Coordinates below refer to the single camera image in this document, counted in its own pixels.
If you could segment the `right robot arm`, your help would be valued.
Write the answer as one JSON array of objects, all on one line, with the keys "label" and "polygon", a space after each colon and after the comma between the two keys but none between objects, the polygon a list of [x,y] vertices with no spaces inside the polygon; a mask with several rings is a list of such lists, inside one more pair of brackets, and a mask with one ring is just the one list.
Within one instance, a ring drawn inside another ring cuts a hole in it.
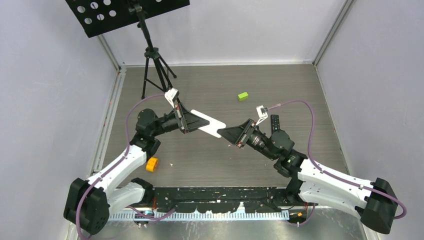
[{"label": "right robot arm", "polygon": [[271,135],[261,132],[252,119],[241,125],[217,130],[236,147],[249,146],[272,161],[277,172],[290,179],[285,198],[291,205],[301,202],[331,207],[348,213],[371,230],[389,234],[398,203],[390,183],[383,178],[366,180],[313,163],[294,149],[295,143],[281,129]]}]

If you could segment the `white remote control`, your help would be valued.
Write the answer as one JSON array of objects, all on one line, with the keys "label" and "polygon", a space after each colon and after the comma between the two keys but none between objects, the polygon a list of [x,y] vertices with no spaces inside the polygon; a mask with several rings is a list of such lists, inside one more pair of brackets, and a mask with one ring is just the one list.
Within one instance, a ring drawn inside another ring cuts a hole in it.
[{"label": "white remote control", "polygon": [[200,117],[204,120],[208,121],[208,124],[202,127],[199,127],[198,129],[215,137],[215,138],[221,138],[222,136],[218,133],[218,130],[226,128],[226,124],[222,121],[219,121],[211,116],[208,116],[200,111],[197,111],[195,109],[192,109],[190,111],[192,114],[194,114],[197,117]]}]

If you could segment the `black remote control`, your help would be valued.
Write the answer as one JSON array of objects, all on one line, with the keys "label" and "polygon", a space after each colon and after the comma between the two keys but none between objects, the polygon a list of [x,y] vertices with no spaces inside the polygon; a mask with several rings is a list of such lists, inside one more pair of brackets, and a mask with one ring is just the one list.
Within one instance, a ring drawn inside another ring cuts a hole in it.
[{"label": "black remote control", "polygon": [[272,114],[270,116],[270,124],[271,124],[271,133],[275,133],[279,131],[280,128],[280,116],[277,114]]}]

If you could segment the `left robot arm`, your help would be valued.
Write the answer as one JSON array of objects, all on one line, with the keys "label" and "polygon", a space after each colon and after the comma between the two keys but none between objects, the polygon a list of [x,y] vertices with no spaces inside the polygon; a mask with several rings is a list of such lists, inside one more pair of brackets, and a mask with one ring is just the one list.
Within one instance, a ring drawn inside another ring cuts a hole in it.
[{"label": "left robot arm", "polygon": [[161,142],[158,135],[174,130],[184,134],[202,129],[215,135],[214,118],[197,110],[187,110],[181,103],[172,111],[158,117],[152,109],[143,109],[137,116],[135,135],[125,150],[104,169],[86,180],[75,179],[71,184],[63,217],[90,235],[96,235],[109,217],[133,204],[148,207],[154,200],[153,185],[141,178],[119,185],[137,168],[152,160]]}]

